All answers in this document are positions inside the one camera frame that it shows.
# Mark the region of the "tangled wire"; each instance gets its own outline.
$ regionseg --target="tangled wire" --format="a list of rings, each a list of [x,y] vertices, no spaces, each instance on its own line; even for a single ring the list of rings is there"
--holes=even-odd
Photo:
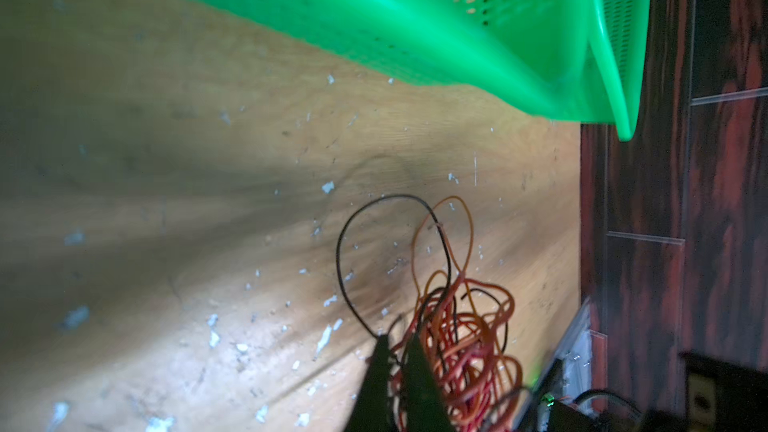
[[[514,411],[517,408],[522,386],[520,362],[506,355],[508,322],[514,313],[512,294],[496,284],[481,282],[466,275],[472,256],[474,224],[472,214],[464,200],[458,196],[446,197],[438,202],[437,208],[449,200],[459,201],[469,220],[469,247],[463,264],[459,264],[450,241],[434,210],[422,199],[410,195],[385,196],[355,212],[345,224],[336,246],[336,269],[342,295],[363,327],[376,337],[373,330],[362,320],[346,294],[340,266],[342,239],[352,220],[361,212],[379,202],[407,198],[424,206],[429,214],[422,220],[411,241],[411,275],[417,290],[413,317],[401,341],[390,350],[394,361],[401,364],[405,346],[416,335],[427,357],[448,417],[456,430],[461,432],[501,432],[512,428]],[[422,292],[416,278],[416,245],[419,233],[432,218],[443,248],[448,266],[445,271],[431,274]],[[452,281],[452,265],[456,267],[456,280]],[[445,283],[434,285],[436,279],[444,278]],[[480,295],[489,297],[495,303],[492,311],[479,311],[473,299]],[[504,328],[503,341],[499,331]],[[394,396],[402,392],[402,369],[391,376],[390,389]],[[396,420],[401,431],[407,430],[407,410],[404,400],[395,400]]]

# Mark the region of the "wooden floor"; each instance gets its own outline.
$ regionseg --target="wooden floor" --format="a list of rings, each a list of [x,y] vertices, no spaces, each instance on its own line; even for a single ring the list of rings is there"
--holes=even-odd
[[[768,0],[650,3],[635,138],[582,129],[582,293],[605,384],[682,414],[682,350],[768,370]]]
[[[470,271],[516,297],[526,382],[577,311],[575,124],[468,86],[390,84],[190,0],[0,0],[0,57],[2,430],[45,430],[59,401],[60,432],[288,430],[302,413],[338,430],[372,340],[324,301],[343,222],[381,194],[467,200]],[[455,208],[438,214],[464,254]],[[347,234],[374,328],[412,306],[423,216],[391,203]],[[437,246],[418,247],[422,280]]]

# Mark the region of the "paper scrap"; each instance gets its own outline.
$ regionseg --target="paper scrap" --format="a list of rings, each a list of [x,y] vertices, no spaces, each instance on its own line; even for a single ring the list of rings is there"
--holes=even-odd
[[[317,342],[317,351],[315,352],[315,359],[317,359],[320,356],[320,352],[325,348],[325,346],[328,345],[328,342],[331,340],[331,332],[333,329],[331,329],[331,326],[326,326],[326,330],[322,332],[322,337],[320,338],[320,341]]]
[[[91,309],[87,305],[81,305],[73,311],[67,313],[67,316],[62,322],[62,328],[68,331],[73,331],[80,327],[83,322],[87,321],[91,317]]]
[[[83,242],[85,242],[85,234],[80,229],[64,236],[64,245],[66,246],[81,245]]]
[[[261,422],[262,424],[266,423],[266,413],[270,411],[270,408],[267,405],[261,406],[261,408],[256,412],[256,420]]]
[[[175,418],[168,417],[167,419],[161,419],[153,417],[149,419],[149,424],[144,432],[170,432],[170,428],[173,427]]]
[[[221,342],[221,337],[216,332],[210,331],[210,341],[208,341],[210,348],[216,347],[219,342]]]
[[[299,419],[296,421],[296,423],[293,425],[294,427],[306,427],[310,424],[310,415],[309,414],[299,414]]]
[[[56,402],[53,404],[53,417],[48,422],[48,428],[45,429],[45,432],[54,432],[58,426],[62,425],[64,419],[67,418],[67,414],[69,414],[69,404],[66,402]]]

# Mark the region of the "green plastic basket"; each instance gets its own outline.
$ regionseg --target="green plastic basket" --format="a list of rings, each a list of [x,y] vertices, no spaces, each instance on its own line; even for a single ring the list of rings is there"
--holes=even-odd
[[[556,120],[638,118],[649,0],[202,0],[398,80]]]

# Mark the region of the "orange wire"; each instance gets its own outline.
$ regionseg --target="orange wire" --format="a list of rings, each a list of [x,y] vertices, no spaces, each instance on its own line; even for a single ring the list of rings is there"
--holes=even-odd
[[[461,197],[449,196],[435,204],[434,209],[453,199],[462,204],[469,222],[466,260],[463,265],[459,265],[446,230],[443,224],[438,223],[437,227],[446,238],[451,263],[456,266],[456,280],[450,284],[447,293],[430,294],[431,290],[436,290],[431,289],[436,278],[448,278],[446,271],[436,270],[430,274],[422,293],[416,278],[416,246],[428,216],[422,220],[411,240],[411,276],[417,293],[413,318],[406,327],[403,339],[392,347],[392,352],[404,348],[418,331],[418,339],[442,391],[448,417],[460,432],[476,432],[497,402],[511,390],[521,387],[523,372],[517,359],[503,353],[498,340],[498,330],[509,322],[514,313],[512,294],[504,287],[470,279],[466,275],[475,240],[475,225],[469,207]],[[460,305],[458,290],[462,286],[466,291],[469,311],[454,314],[454,306]],[[479,292],[477,289],[500,292],[502,297],[498,310],[479,313],[472,298],[473,292]],[[418,330],[419,321],[423,319],[421,329]],[[399,394],[402,387],[401,370],[392,376],[391,387]],[[510,430],[517,405],[517,397],[502,404],[490,431]],[[406,432],[408,413],[403,400],[398,401],[397,409],[400,430]]]

